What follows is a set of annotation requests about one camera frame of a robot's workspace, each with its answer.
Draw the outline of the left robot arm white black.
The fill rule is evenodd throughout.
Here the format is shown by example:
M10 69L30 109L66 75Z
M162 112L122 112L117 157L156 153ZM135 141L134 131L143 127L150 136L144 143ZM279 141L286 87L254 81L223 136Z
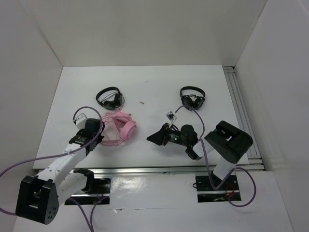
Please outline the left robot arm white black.
M59 209L78 191L89 193L95 188L94 173L76 165L101 143L104 123L95 118L77 123L78 132L64 150L36 176L26 176L20 184L15 214L45 225L51 223Z

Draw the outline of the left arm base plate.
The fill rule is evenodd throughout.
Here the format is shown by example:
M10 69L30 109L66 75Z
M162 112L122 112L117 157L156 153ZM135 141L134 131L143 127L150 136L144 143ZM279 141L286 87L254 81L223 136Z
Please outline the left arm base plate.
M88 191L78 191L71 196L80 205L110 204L111 179L95 178Z

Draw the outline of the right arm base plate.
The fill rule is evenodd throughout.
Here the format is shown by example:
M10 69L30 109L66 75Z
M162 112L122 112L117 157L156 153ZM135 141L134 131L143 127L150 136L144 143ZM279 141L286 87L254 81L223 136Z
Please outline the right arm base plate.
M231 175L218 190L211 187L207 175L196 176L195 179L192 186L197 190L198 203L227 202L229 197L231 201L241 201L236 175Z

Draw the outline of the pink gaming headset with cable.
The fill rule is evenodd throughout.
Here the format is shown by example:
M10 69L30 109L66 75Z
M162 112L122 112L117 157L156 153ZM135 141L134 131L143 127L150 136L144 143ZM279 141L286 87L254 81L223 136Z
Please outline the pink gaming headset with cable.
M111 139L106 132L103 133L105 140L102 140L101 144L104 146L119 146L127 142L137 129L137 123L132 119L131 114L121 111L106 113L102 117L102 122L105 129L115 133L115 139Z

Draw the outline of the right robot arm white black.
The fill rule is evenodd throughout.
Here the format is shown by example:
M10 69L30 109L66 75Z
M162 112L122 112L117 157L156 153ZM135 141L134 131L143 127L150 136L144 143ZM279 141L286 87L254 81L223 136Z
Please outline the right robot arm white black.
M204 138L197 137L192 125L186 124L177 129L166 123L146 140L159 146L165 146L169 142L182 145L186 147L186 154L193 160L204 157L211 187L215 190L227 185L227 179L236 169L236 164L253 145L253 139L249 134L226 121L220 121ZM207 154L213 150L218 152L221 158L211 172Z

